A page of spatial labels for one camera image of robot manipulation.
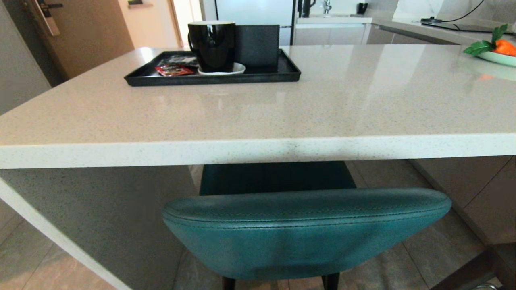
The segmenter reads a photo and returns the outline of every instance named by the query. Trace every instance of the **black tray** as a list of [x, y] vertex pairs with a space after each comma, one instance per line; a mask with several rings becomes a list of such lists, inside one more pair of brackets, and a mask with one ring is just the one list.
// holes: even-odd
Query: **black tray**
[[297, 82], [301, 71], [285, 54], [278, 50], [278, 69], [271, 72], [270, 68], [248, 67], [243, 74], [233, 75], [179, 75], [161, 76], [154, 68], [162, 59], [171, 55], [191, 55], [188, 51], [162, 52], [153, 60], [146, 63], [124, 79], [133, 87], [142, 86], [176, 86], [176, 85], [205, 85], [205, 84], [234, 84], [234, 83], [267, 83], [267, 82]]

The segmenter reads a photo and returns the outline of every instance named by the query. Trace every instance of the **white refrigerator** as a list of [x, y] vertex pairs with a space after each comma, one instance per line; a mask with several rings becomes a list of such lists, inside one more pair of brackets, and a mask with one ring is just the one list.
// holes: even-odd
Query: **white refrigerator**
[[279, 24], [280, 45], [290, 45], [294, 0], [215, 0], [218, 20], [237, 25]]

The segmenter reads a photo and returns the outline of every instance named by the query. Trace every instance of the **teal leather chair back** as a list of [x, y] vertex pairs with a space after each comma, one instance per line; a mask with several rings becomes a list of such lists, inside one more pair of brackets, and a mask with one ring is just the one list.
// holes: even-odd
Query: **teal leather chair back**
[[287, 279], [361, 264], [443, 217], [426, 188], [328, 189], [177, 199], [166, 225], [208, 268], [234, 279]]

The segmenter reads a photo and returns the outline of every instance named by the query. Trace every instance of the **green leaf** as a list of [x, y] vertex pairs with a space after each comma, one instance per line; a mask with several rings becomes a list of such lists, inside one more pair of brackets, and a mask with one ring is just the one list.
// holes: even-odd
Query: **green leaf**
[[484, 52], [490, 52], [493, 50], [493, 46], [489, 41], [482, 40], [479, 42], [473, 42], [470, 47], [464, 50], [465, 53], [477, 56]]
[[493, 49], [496, 48], [496, 41], [502, 38], [504, 33], [507, 31], [507, 24], [504, 24], [500, 27], [493, 29], [493, 37], [491, 38], [491, 43], [493, 45]]

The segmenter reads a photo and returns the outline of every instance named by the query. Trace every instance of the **kitchen island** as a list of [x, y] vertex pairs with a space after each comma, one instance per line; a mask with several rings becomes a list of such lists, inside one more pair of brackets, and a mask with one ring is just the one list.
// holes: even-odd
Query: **kitchen island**
[[458, 45], [291, 46], [295, 83], [130, 87], [142, 48], [0, 116], [0, 198], [120, 289], [167, 289], [187, 165], [516, 154], [516, 68]]

